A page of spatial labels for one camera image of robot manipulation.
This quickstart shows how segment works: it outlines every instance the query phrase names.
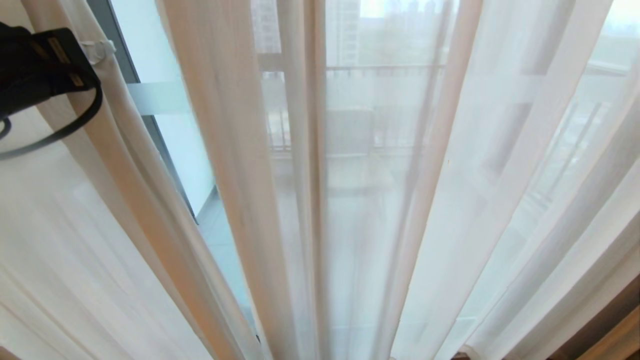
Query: curtain fold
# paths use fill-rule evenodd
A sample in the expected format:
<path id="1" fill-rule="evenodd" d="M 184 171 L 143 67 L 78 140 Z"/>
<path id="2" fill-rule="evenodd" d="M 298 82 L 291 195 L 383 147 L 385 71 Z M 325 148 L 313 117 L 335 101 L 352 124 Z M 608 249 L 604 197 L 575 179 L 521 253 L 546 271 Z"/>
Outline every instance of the curtain fold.
<path id="1" fill-rule="evenodd" d="M 83 0 L 22 4 L 106 40 Z M 633 1 L 156 5 L 255 329 L 109 55 L 95 119 L 0 163 L 22 360 L 544 360 L 640 274 Z M 0 147 L 92 96 L 14 115 Z"/>

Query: white curtain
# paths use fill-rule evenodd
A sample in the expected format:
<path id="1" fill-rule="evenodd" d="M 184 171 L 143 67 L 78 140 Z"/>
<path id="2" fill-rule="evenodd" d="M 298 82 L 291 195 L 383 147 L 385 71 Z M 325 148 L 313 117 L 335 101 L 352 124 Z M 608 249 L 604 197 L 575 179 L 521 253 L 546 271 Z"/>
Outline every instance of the white curtain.
<path id="1" fill-rule="evenodd" d="M 104 39 L 83 1 L 23 3 Z M 157 7 L 259 341 L 108 56 L 95 120 L 0 163 L 0 345 L 23 360 L 544 360 L 640 274 L 634 0 Z"/>

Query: sheer curtain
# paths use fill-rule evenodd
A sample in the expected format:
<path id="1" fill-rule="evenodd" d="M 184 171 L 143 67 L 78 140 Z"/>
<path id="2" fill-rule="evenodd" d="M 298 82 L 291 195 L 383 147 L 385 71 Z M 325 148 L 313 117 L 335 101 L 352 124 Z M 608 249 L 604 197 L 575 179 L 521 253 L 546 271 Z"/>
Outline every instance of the sheer curtain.
<path id="1" fill-rule="evenodd" d="M 635 1 L 156 3 L 256 334 L 107 56 L 99 116 L 0 163 L 22 360 L 544 360 L 640 274 Z M 83 1 L 23 4 L 104 40 Z"/>

